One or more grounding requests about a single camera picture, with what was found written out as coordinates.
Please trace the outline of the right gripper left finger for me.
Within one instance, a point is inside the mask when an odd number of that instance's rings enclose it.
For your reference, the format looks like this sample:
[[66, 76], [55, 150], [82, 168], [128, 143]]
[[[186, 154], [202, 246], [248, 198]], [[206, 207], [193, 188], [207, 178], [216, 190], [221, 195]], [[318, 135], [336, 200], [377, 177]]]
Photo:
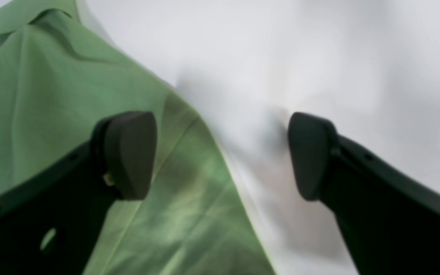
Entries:
[[152, 112], [100, 120], [83, 143], [0, 195], [0, 275], [80, 275], [116, 200], [150, 190], [157, 149]]

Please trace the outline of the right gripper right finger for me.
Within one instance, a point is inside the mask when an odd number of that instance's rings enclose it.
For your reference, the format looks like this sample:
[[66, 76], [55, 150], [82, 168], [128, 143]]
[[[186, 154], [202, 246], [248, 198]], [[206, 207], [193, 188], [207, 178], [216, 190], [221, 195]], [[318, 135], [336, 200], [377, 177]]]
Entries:
[[288, 144], [300, 195], [334, 214], [360, 275], [440, 275], [440, 194], [321, 117], [295, 112]]

